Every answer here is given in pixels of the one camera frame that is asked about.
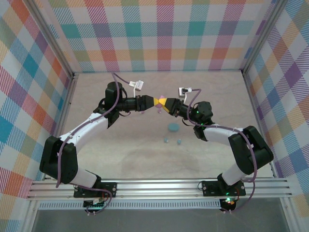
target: colorful checkered wallpaper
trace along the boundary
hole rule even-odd
[[[240,69],[275,0],[36,3],[71,62],[83,72],[111,72]]]
[[[22,0],[0,2],[0,231],[23,220],[69,78]]]
[[[289,0],[246,77],[279,177],[309,226],[309,0]]]

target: pink object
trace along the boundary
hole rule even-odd
[[[162,108],[162,104],[158,104],[158,105],[156,105],[155,106],[156,108],[158,108],[158,109],[161,109]]]

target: blue bead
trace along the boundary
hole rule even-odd
[[[179,124],[178,123],[169,123],[169,131],[170,132],[177,132],[179,131]]]

